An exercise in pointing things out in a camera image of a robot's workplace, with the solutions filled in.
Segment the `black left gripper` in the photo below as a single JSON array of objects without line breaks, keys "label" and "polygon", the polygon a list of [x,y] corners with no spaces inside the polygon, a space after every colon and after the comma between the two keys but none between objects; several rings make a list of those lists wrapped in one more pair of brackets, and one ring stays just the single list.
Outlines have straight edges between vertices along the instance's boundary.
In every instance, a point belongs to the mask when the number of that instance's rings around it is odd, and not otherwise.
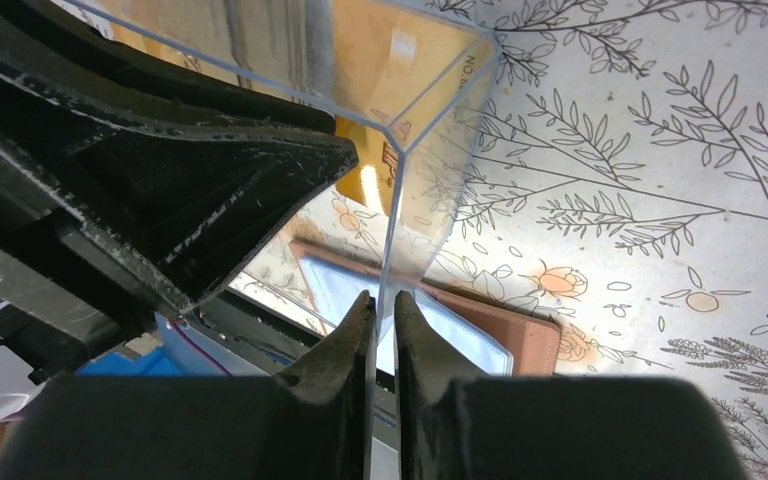
[{"label": "black left gripper", "polygon": [[324,113],[104,40],[0,39],[0,347],[40,385],[213,296],[358,162]]}]

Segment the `tan leather card holder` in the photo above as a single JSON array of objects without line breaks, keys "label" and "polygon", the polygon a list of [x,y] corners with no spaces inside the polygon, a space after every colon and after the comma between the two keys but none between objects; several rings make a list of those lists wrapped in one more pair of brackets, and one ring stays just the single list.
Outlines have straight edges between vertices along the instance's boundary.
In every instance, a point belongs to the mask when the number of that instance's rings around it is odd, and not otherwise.
[{"label": "tan leather card holder", "polygon": [[[374,294],[380,272],[317,246],[289,244],[311,302],[336,327],[359,293]],[[550,376],[555,371],[561,329],[547,320],[512,312],[427,284],[414,298],[428,324],[461,354],[492,375]]]}]

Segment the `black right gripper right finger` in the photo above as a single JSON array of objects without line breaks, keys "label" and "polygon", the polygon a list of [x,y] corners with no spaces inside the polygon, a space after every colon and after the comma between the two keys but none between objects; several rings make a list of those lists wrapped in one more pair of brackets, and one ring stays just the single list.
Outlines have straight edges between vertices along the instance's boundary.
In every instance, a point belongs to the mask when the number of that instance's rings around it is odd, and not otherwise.
[{"label": "black right gripper right finger", "polygon": [[406,479],[742,479],[710,403],[666,377],[492,377],[396,296]]}]

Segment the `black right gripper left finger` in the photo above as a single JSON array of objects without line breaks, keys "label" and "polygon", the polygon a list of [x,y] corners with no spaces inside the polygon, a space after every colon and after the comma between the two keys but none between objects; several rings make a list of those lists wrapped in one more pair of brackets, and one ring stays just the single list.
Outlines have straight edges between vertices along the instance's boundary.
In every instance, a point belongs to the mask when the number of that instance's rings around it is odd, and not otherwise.
[{"label": "black right gripper left finger", "polygon": [[375,301],[280,372],[71,376],[29,405],[0,479],[363,479]]}]

